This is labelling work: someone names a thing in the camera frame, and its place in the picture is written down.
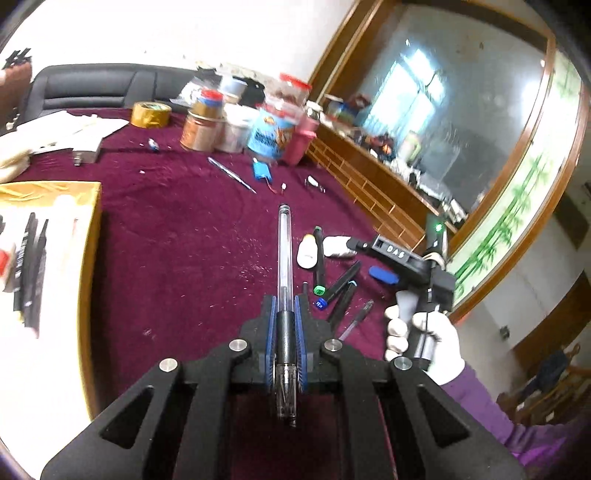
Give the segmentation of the white gloved right hand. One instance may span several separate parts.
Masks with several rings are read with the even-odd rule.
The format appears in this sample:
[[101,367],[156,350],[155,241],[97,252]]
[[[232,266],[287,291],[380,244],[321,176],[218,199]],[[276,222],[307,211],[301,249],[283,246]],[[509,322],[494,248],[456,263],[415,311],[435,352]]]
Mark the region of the white gloved right hand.
[[404,356],[417,362],[440,386],[455,380],[466,366],[459,335],[449,318],[439,312],[415,313],[404,320],[399,306],[385,310],[387,340],[385,359]]

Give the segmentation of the purple sleeve forearm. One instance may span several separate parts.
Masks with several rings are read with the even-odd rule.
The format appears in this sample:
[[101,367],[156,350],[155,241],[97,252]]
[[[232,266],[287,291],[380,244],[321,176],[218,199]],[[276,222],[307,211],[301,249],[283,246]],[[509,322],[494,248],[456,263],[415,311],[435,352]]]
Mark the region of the purple sleeve forearm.
[[554,466],[576,437],[576,423],[530,427],[514,423],[469,365],[442,388],[530,472],[541,473]]

